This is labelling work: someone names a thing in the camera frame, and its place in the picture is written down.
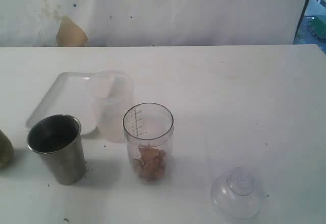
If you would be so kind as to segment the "stainless steel cup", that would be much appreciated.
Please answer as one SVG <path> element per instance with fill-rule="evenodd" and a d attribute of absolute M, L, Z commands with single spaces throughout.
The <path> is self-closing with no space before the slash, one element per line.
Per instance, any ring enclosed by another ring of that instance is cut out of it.
<path fill-rule="evenodd" d="M 77 118 L 60 114 L 42 119 L 28 133 L 28 148 L 62 185 L 72 185 L 86 173 L 81 128 Z"/>

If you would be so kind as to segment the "brown wooden bowl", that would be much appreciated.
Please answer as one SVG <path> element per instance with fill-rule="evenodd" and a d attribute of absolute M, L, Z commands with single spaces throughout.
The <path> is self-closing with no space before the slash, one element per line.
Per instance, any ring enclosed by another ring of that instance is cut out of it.
<path fill-rule="evenodd" d="M 14 158 L 14 148 L 9 138 L 0 132 L 0 169 L 6 168 Z"/>

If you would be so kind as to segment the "clear plastic shaker body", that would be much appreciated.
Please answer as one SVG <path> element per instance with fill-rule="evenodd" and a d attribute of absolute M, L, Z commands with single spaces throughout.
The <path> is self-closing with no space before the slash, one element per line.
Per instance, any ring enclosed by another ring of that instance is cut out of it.
<path fill-rule="evenodd" d="M 141 103 L 130 108 L 123 117 L 123 132 L 131 168 L 133 159 L 140 156 L 138 147 L 158 148 L 166 151 L 167 176 L 173 149 L 174 117 L 170 110 L 158 103 Z"/>

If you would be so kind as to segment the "clear dome lid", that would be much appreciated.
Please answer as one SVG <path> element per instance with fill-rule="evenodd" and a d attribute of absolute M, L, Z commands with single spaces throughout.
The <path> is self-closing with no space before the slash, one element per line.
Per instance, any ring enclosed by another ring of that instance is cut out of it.
<path fill-rule="evenodd" d="M 217 210 L 234 219 L 254 217 L 264 197 L 261 181 L 243 167 L 221 173 L 211 187 L 211 200 Z"/>

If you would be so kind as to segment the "translucent plastic cup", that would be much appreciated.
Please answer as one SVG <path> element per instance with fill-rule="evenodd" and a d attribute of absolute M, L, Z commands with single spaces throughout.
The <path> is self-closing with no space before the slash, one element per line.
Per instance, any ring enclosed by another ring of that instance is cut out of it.
<path fill-rule="evenodd" d="M 124 71 L 105 70 L 92 74 L 87 87 L 100 135 L 113 143 L 123 142 L 123 117 L 134 104 L 132 79 Z"/>

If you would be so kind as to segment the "white rectangular tray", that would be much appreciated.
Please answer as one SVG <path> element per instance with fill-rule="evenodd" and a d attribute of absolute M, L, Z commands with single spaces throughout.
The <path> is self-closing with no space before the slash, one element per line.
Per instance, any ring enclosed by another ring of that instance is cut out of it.
<path fill-rule="evenodd" d="M 46 117 L 67 114 L 80 121 L 81 135 L 92 133 L 97 125 L 88 91 L 91 76 L 91 73 L 82 72 L 61 73 L 27 119 L 26 131 Z"/>

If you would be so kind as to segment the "green container outside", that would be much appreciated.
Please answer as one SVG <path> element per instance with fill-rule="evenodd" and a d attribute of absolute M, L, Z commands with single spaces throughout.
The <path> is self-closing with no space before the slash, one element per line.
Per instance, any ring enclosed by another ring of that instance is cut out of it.
<path fill-rule="evenodd" d="M 308 21 L 307 28 L 317 39 L 325 41 L 325 15 L 313 16 Z"/>

